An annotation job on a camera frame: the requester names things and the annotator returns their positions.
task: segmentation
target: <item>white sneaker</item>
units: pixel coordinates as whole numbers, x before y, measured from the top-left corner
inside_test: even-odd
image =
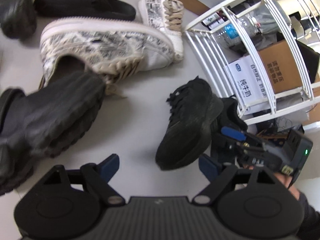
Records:
[[[145,25],[166,34],[174,46],[174,62],[183,59],[181,23],[183,3],[178,0],[141,0],[139,11]]]
[[[47,25],[40,49],[44,68],[41,87],[55,74],[70,72],[68,68],[72,66],[61,60],[66,56],[80,60],[84,70],[101,74],[106,84],[114,84],[138,71],[166,67],[174,58],[172,42],[154,28],[84,17],[64,18]]]

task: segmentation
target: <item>black boot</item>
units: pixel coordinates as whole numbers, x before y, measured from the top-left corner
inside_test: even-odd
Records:
[[[1,29],[10,39],[26,39],[37,28],[32,0],[0,0]]]
[[[104,82],[75,72],[26,96],[0,97],[0,195],[18,187],[44,157],[56,157],[91,127],[104,98]]]

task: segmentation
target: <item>white shoe sole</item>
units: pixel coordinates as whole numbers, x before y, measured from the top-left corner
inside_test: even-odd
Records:
[[[45,40],[58,33],[65,33],[69,31],[119,31],[144,33],[164,41],[174,51],[171,40],[157,29],[137,22],[105,20],[89,17],[70,17],[53,21],[42,31],[41,40]]]
[[[148,10],[146,7],[146,0],[140,0],[138,3],[138,9],[144,25],[149,25]]]

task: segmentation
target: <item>screw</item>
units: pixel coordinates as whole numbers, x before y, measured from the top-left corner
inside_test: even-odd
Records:
[[[110,205],[119,205],[122,203],[122,201],[123,201],[123,199],[120,196],[111,196],[108,198],[108,203]]]
[[[199,195],[199,196],[196,196],[194,198],[194,201],[197,203],[197,204],[200,204],[200,205],[205,205],[205,204],[208,204],[210,202],[210,198],[208,196],[205,196],[205,195]]]

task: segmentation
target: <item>black sneaker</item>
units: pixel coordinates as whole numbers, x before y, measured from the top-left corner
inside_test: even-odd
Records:
[[[97,17],[133,21],[136,10],[119,0],[35,0],[39,15],[45,17]]]
[[[0,0],[1,29],[10,39],[26,39],[37,28],[32,0]]]
[[[222,135],[221,128],[227,126],[237,131],[247,131],[248,125],[238,116],[238,101],[236,99],[230,97],[221,100],[223,111],[211,124],[211,157],[219,163],[235,163],[234,144],[237,141]]]
[[[177,88],[167,102],[171,117],[156,163],[162,170],[173,170],[193,163],[208,148],[210,124],[221,113],[223,102],[198,77]]]

